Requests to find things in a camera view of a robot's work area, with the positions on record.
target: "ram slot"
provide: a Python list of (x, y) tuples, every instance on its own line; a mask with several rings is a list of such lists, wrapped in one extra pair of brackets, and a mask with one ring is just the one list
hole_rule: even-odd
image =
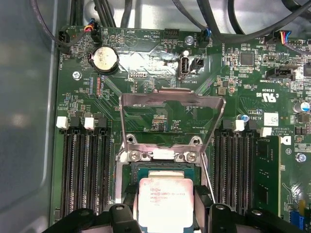
[(87, 146), (87, 208), (92, 210), (96, 209), (96, 196), (97, 196), (97, 136), (88, 136)]
[(214, 169), (213, 169), (213, 190), (215, 199), (217, 202), (219, 202), (219, 169), (220, 169), (220, 145), (221, 145), (221, 137), (217, 136), (215, 137), (215, 143), (214, 143)]
[(237, 181), (238, 181), (238, 138), (237, 137), (230, 137), (232, 147), (231, 147), (231, 155), (232, 155), (232, 176), (231, 176), (231, 207), (235, 209), (237, 207)]
[(109, 202), (110, 190), (110, 137), (103, 136), (102, 154), (102, 184), (101, 184), (101, 209), (104, 211)]
[(63, 149), (63, 168), (62, 168), (62, 192), (61, 192), (61, 208), (60, 217), (63, 218), (68, 212), (68, 193), (70, 191), (70, 155), (71, 155), (71, 135), (64, 135)]
[(221, 138), (221, 144), (220, 144), (220, 170), (219, 170), (219, 177), (220, 177), (220, 183), (219, 183), (219, 201), (220, 203), (225, 203), (225, 180), (226, 180), (226, 142), (227, 137), (224, 136)]
[(234, 174), (232, 171), (232, 137), (228, 137), (227, 144), (226, 144), (226, 180), (225, 180), (225, 196), (226, 196), (226, 203), (231, 204), (233, 193), (231, 192), (232, 186), (232, 175)]
[(74, 210), (83, 207), (83, 184), (84, 184), (84, 135), (74, 136), (73, 152), (73, 192), (74, 192)]

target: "wire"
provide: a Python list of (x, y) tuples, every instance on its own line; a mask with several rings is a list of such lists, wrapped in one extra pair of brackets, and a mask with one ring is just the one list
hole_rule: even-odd
[(236, 34), (245, 35), (241, 29), (234, 10), (234, 0), (228, 0), (228, 16), (231, 26)]
[(70, 2), (70, 15), (69, 15), (69, 25), (76, 24), (76, 0), (71, 0)]
[(236, 35), (236, 34), (229, 34), (229, 35), (223, 35), (220, 33), (219, 28), (217, 26), (217, 23), (215, 21), (213, 11), (210, 7), (208, 0), (197, 0), (197, 3), (199, 5), (199, 8), (202, 12), (203, 18), (206, 21), (208, 27), (211, 29), (213, 36), (215, 39), (220, 40), (223, 43), (243, 43), (252, 39), (255, 39), (257, 37), (262, 37), (266, 34), (269, 34), (273, 31), (277, 31), (278, 29), (284, 27), (288, 23), (292, 22), (295, 18), (297, 18), (299, 15), (301, 15), (304, 11), (306, 11), (309, 7), (311, 7), (311, 0), (309, 0), (307, 3), (305, 3), (303, 6), (301, 6), (297, 11), (294, 13), (286, 16), (281, 21), (264, 28), (260, 31), (247, 34), (247, 35)]
[(115, 20), (113, 19), (113, 15), (112, 15), (108, 0), (102, 0), (102, 4), (103, 4), (104, 11), (106, 12), (108, 24), (110, 25), (110, 27), (116, 28), (117, 26), (116, 26)]
[(78, 26), (83, 25), (83, 1), (76, 0), (76, 23)]
[[(290, 10), (291, 12), (295, 12), (298, 10), (301, 5), (298, 4), (295, 0), (282, 0), (284, 6)], [(300, 15), (300, 17), (306, 19), (307, 21), (311, 22), (311, 12), (309, 10), (305, 11)]]
[(31, 0), (31, 7), (34, 11), (34, 14), (38, 20), (38, 22), (41, 24), (42, 29), (44, 31), (44, 33), (51, 39), (53, 40), (56, 44), (63, 46), (63, 47), (71, 47), (73, 45), (75, 45), (76, 43), (78, 43), (79, 40), (81, 40), (85, 35), (86, 32), (82, 31), (80, 32), (73, 40), (71, 40), (69, 43), (65, 43), (60, 41), (59, 39), (57, 39), (49, 30), (48, 26), (45, 24), (44, 19), (40, 13), (39, 7), (38, 7), (38, 3), (37, 0)]
[(281, 43), (284, 45), (285, 44), (284, 33), (280, 31), (280, 35), (281, 35)]
[(121, 28), (127, 28), (130, 21), (130, 15), (132, 11), (133, 0), (125, 0), (124, 13), (121, 19)]
[(299, 53), (300, 55), (305, 55), (305, 56), (311, 55), (311, 52), (309, 52), (309, 51), (303, 51), (303, 50), (297, 49), (297, 48), (295, 48), (294, 46), (288, 44), (288, 36), (291, 34), (291, 31), (289, 31), (289, 32), (287, 32), (287, 33), (285, 33), (285, 32), (280, 32), (280, 33), (281, 33), (281, 37), (284, 38), (284, 41), (282, 41), (282, 44), (283, 44), (286, 48), (288, 48), (288, 49), (290, 49), (290, 50), (292, 50), (292, 51), (294, 51), (294, 52), (297, 52), (297, 53)]
[(103, 27), (109, 27), (108, 26), (108, 21), (105, 17), (105, 11), (103, 9), (102, 3), (100, 0), (94, 0), (96, 11), (98, 13), (99, 19), (101, 20), (102, 26)]
[(183, 6), (183, 4), (180, 2), (180, 0), (172, 0), (174, 5), (177, 7), (177, 9), (182, 13), (191, 23), (193, 23), (195, 26), (197, 26), (202, 31), (206, 30), (206, 26), (203, 26), (201, 23), (199, 23), (195, 18), (193, 18), (190, 13), (186, 10), (186, 8)]

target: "multi-colored wires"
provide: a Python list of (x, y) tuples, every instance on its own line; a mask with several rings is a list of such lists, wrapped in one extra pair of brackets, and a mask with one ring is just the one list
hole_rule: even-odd
[(288, 42), (288, 36), (291, 34), (291, 31), (284, 32), (280, 31), (281, 34), (281, 42), (283, 45), (285, 45)]
[(94, 30), (95, 20), (91, 19), (91, 21), (83, 28), (83, 31), (90, 32)]

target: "motherboard mounting screw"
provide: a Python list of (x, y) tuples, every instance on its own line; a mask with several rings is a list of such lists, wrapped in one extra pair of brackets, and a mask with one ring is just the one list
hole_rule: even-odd
[(253, 213), (254, 215), (257, 215), (257, 216), (262, 215), (262, 212), (259, 211), (259, 210), (252, 210), (252, 213)]
[(130, 160), (132, 160), (133, 162), (137, 162), (141, 159), (140, 157), (140, 153), (136, 150), (132, 151), (130, 153)]
[(305, 162), (307, 160), (307, 157), (303, 153), (298, 153), (296, 155), (296, 160), (297, 160), (297, 162), (302, 163), (302, 162)]
[(223, 205), (216, 205), (216, 208), (219, 209), (219, 210), (224, 210), (225, 207)]
[(82, 78), (82, 74), (79, 71), (75, 71), (72, 73), (72, 77), (74, 80), (78, 81)]
[(193, 38), (193, 36), (191, 36), (191, 35), (186, 36), (186, 38), (185, 38), (185, 43), (186, 43), (187, 45), (193, 45), (193, 44), (194, 44), (194, 38)]
[(189, 163), (194, 163), (194, 162), (196, 161), (196, 153), (194, 153), (194, 152), (189, 152), (189, 153), (187, 154), (187, 161), (188, 161)]

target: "white label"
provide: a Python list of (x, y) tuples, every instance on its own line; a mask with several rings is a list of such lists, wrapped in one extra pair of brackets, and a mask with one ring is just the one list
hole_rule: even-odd
[(263, 113), (264, 126), (278, 126), (278, 113)]
[(281, 137), (281, 144), (290, 146), (292, 144), (292, 137), (291, 136)]

